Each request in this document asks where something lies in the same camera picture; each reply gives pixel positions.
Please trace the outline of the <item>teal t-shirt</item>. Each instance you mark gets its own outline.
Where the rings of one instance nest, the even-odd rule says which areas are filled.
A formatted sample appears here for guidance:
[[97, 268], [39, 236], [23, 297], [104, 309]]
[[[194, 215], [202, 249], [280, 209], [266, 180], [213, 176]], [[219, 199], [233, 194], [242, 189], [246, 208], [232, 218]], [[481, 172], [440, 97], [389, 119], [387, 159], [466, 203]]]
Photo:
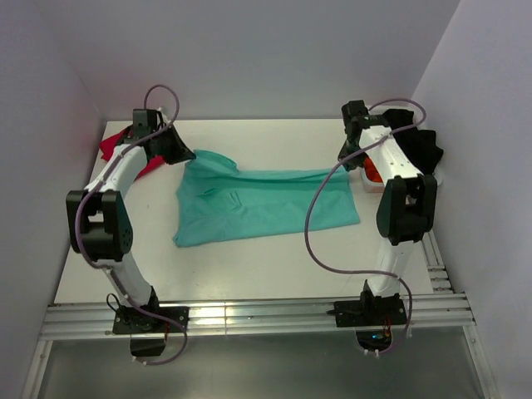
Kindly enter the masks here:
[[347, 172], [240, 170], [197, 150], [177, 189], [181, 248], [359, 224]]

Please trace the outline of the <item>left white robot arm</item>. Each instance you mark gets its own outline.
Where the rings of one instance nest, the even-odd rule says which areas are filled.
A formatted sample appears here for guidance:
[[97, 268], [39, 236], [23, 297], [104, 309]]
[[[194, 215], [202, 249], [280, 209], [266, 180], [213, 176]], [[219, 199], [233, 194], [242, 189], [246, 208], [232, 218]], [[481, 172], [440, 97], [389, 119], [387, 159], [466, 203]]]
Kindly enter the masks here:
[[125, 197], [137, 176], [160, 157], [174, 165], [195, 158], [174, 122], [160, 110], [133, 110], [132, 123], [117, 140], [111, 158], [84, 189], [66, 196], [72, 249], [102, 271], [114, 287], [121, 310], [132, 308], [132, 322], [143, 332], [162, 321], [158, 298], [133, 258], [133, 227]]

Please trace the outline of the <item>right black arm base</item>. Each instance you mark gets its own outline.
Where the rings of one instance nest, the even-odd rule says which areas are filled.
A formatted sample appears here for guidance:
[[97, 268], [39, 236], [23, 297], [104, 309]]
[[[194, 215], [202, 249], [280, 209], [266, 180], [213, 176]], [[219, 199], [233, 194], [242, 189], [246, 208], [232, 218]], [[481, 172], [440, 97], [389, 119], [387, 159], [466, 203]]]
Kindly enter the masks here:
[[393, 341], [394, 327], [404, 327], [407, 315], [402, 301], [391, 308], [374, 308], [362, 300], [336, 301], [326, 311], [337, 328], [353, 328], [358, 345], [369, 352], [387, 350]]

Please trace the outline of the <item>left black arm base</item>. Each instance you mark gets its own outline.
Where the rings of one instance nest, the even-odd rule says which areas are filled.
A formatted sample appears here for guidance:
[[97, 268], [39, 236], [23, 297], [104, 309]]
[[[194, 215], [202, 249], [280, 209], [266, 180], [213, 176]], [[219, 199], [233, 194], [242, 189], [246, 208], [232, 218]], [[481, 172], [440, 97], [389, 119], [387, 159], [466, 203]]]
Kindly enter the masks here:
[[134, 308], [120, 306], [115, 315], [112, 333], [130, 336], [131, 354], [150, 360], [163, 353], [168, 334], [181, 333], [181, 329], [166, 320], [148, 317]]

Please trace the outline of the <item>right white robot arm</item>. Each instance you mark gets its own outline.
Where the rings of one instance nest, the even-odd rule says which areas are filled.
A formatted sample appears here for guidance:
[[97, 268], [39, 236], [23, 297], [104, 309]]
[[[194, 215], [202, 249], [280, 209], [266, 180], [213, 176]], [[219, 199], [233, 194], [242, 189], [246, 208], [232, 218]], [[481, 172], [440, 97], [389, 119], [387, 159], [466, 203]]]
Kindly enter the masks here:
[[377, 275], [365, 281], [354, 314], [367, 325], [386, 317], [394, 323], [404, 323], [400, 278], [414, 244], [432, 228], [437, 182], [432, 174], [415, 166], [395, 135], [416, 129], [423, 120], [410, 116], [409, 124], [399, 126], [386, 112], [372, 114], [363, 100], [343, 105], [342, 120], [346, 140], [338, 160], [343, 168], [359, 169], [365, 160], [370, 160], [384, 184], [376, 215], [382, 237]]

